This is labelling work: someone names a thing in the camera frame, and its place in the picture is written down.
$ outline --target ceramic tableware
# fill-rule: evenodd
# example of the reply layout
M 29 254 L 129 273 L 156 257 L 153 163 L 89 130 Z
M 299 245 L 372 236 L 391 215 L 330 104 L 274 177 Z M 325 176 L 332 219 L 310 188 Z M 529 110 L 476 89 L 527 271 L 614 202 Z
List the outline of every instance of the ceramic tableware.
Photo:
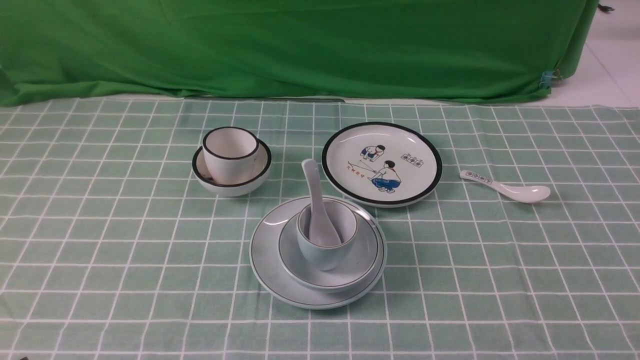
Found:
M 504 196 L 516 200 L 518 202 L 524 202 L 526 204 L 533 204 L 535 202 L 542 201 L 551 195 L 551 189 L 546 186 L 510 186 L 499 183 L 490 179 L 489 177 L 482 176 L 477 172 L 462 170 L 460 172 L 462 179 L 472 180 L 480 184 L 484 184 L 494 189 L 495 191 L 503 194 Z
M 355 214 L 343 202 L 327 199 L 323 201 L 328 219 L 337 231 L 337 245 L 318 245 L 309 238 L 309 229 L 313 214 L 312 204 L 305 206 L 296 217 L 296 230 L 300 252 L 310 264 L 318 270 L 327 271 L 335 268 L 353 248 L 358 232 L 358 220 Z
M 306 159 L 302 161 L 302 170 L 307 179 L 309 195 L 311 195 L 311 212 L 307 218 L 309 240 L 316 245 L 325 247 L 340 245 L 340 236 L 338 236 L 338 232 L 329 220 L 329 215 L 324 208 L 318 164 L 313 159 Z
M 308 197 L 284 202 L 271 210 L 258 223 L 249 245 L 249 262 L 260 284 L 276 299 L 304 309 L 333 309 L 360 299 L 376 285 L 387 262 L 387 242 L 375 219 L 356 204 L 335 197 L 326 198 L 347 204 L 354 213 L 366 221 L 366 226 L 358 227 L 359 232 L 366 232 L 362 236 L 375 238 L 378 242 L 379 251 L 373 270 L 356 284 L 336 292 L 311 289 L 294 280 L 278 260 L 280 233 L 292 217 L 309 205 Z
M 298 216 L 291 218 L 278 241 L 280 262 L 287 273 L 302 286 L 319 291 L 336 292 L 358 284 L 374 270 L 380 248 L 374 234 L 367 229 L 367 221 L 360 215 L 356 217 L 358 228 L 365 230 L 357 232 L 349 254 L 330 271 L 318 270 L 302 255 L 297 242 Z
M 338 131 L 324 146 L 322 162 L 324 174 L 338 191 L 380 208 L 420 201 L 442 176 L 442 160 L 429 140 L 386 122 L 364 122 Z
M 204 160 L 217 184 L 239 184 L 251 179 L 259 141 L 240 127 L 219 127 L 202 138 Z
M 191 160 L 191 168 L 198 178 L 198 182 L 205 189 L 222 197 L 246 195 L 256 190 L 266 181 L 271 172 L 271 150 L 262 140 L 258 140 L 258 143 L 258 156 L 253 162 L 249 180 L 231 185 L 218 184 L 213 180 L 213 175 L 209 172 L 205 162 L 204 151 L 202 147 L 199 147 Z

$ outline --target teacup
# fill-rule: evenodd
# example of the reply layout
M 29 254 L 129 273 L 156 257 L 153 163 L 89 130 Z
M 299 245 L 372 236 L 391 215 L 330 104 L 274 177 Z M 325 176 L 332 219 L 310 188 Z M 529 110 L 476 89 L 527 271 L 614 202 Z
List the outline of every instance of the teacup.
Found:
M 202 139 L 204 160 L 218 184 L 243 183 L 251 178 L 258 156 L 258 138 L 240 127 L 219 127 Z
M 298 214 L 298 246 L 300 252 L 311 265 L 321 271 L 335 268 L 349 254 L 353 248 L 356 233 L 358 232 L 358 219 L 346 205 L 335 200 L 324 200 L 324 207 L 329 220 L 340 236 L 340 245 L 322 246 L 309 240 L 309 225 L 311 219 L 311 205 L 307 205 Z

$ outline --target white spoon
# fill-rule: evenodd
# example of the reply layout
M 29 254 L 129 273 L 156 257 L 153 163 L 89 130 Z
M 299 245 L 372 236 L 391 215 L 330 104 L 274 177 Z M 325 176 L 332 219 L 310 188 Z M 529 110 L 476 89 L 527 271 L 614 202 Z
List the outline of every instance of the white spoon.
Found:
M 302 170 L 307 178 L 309 195 L 311 195 L 311 221 L 309 224 L 309 240 L 320 246 L 340 245 L 340 236 L 329 220 L 324 208 L 322 188 L 320 187 L 320 171 L 313 159 L 302 161 Z
M 506 197 L 526 204 L 542 201 L 551 195 L 551 189 L 546 186 L 509 186 L 468 170 L 462 170 L 460 177 L 485 184 Z

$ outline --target cup rim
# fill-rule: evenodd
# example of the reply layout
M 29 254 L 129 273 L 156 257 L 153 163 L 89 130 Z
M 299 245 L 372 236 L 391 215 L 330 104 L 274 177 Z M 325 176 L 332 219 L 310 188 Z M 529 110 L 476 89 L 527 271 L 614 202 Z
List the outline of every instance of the cup rim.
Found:
M 249 152 L 247 155 L 242 155 L 242 156 L 238 156 L 236 158 L 228 158 L 226 156 L 222 156 L 219 154 L 216 154 L 215 152 L 213 152 L 210 148 L 208 148 L 207 146 L 207 138 L 209 137 L 209 135 L 213 134 L 215 131 L 218 130 L 222 130 L 222 129 L 236 129 L 236 130 L 242 130 L 244 132 L 247 132 L 249 135 L 251 135 L 251 137 L 255 140 L 255 147 L 253 148 L 253 150 L 251 150 L 251 152 Z M 258 148 L 260 147 L 260 139 L 258 139 L 255 134 L 253 134 L 251 131 L 247 130 L 247 129 L 243 129 L 241 127 L 237 127 L 237 126 L 222 126 L 222 127 L 216 127 L 215 129 L 209 130 L 208 133 L 206 133 L 203 137 L 202 137 L 202 148 L 208 152 L 211 156 L 214 156 L 218 159 L 223 159 L 223 160 L 241 160 L 241 159 L 245 159 L 248 158 L 249 156 L 255 154 L 258 151 Z
M 351 213 L 351 216 L 353 217 L 353 220 L 354 220 L 356 225 L 355 225 L 355 230 L 353 231 L 353 234 L 351 235 L 351 237 L 348 240 L 342 242 L 340 245 L 334 245 L 334 246 L 318 245 L 318 244 L 312 242 L 311 240 L 309 240 L 309 238 L 305 235 L 304 231 L 302 231 L 302 229 L 300 227 L 300 219 L 302 218 L 300 216 L 300 214 L 302 214 L 302 212 L 305 211 L 307 208 L 311 208 L 311 203 L 310 202 L 309 202 L 308 205 L 306 205 L 304 208 L 302 208 L 302 210 L 300 210 L 300 212 L 298 212 L 298 219 L 296 220 L 296 228 L 297 228 L 298 232 L 300 233 L 300 235 L 302 235 L 302 238 L 305 239 L 309 244 L 311 244 L 311 245 L 313 245 L 315 247 L 319 247 L 319 248 L 322 248 L 322 249 L 337 249 L 337 248 L 346 246 L 349 243 L 351 243 L 353 241 L 353 239 L 355 239 L 356 235 L 358 234 L 358 218 L 356 217 L 356 215 L 353 212 L 353 210 L 349 209 L 349 207 L 346 206 L 345 204 L 343 204 L 343 203 L 341 203 L 339 201 L 333 200 L 333 199 L 323 199 L 323 202 L 325 202 L 325 201 L 335 202 L 336 204 L 339 204 L 340 206 L 343 206 L 343 207 L 347 208 L 347 210 L 349 210 L 349 212 Z
M 198 170 L 198 156 L 200 155 L 201 152 L 203 152 L 203 148 L 202 146 L 200 146 L 198 148 L 198 150 L 196 150 L 196 152 L 193 155 L 193 159 L 191 159 L 191 168 L 193 170 L 193 172 L 196 174 L 197 178 L 207 184 L 213 185 L 215 187 L 218 188 L 239 188 L 240 186 L 244 186 L 244 185 L 248 185 L 258 179 L 260 179 L 262 176 L 264 176 L 264 174 L 267 172 L 267 170 L 269 170 L 269 168 L 271 167 L 271 149 L 269 149 L 269 147 L 267 146 L 267 144 L 265 144 L 262 140 L 258 139 L 258 147 L 263 147 L 264 150 L 267 152 L 267 163 L 264 165 L 264 168 L 262 169 L 262 171 L 260 171 L 260 173 L 254 177 L 252 177 L 251 179 L 247 180 L 247 181 L 243 181 L 242 183 L 237 183 L 237 184 L 218 184 L 215 181 L 211 181 L 209 179 L 206 179 L 204 176 L 202 176 L 202 174 L 200 173 L 200 171 Z

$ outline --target white floor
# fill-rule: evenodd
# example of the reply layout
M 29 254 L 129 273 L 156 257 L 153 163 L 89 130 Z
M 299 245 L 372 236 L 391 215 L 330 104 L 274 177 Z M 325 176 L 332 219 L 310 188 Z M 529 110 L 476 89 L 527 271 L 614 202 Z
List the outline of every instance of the white floor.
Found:
M 640 107 L 640 0 L 600 0 L 577 72 L 556 85 L 540 106 Z M 157 98 L 119 95 L 126 98 Z M 416 99 L 346 99 L 353 103 L 434 104 Z

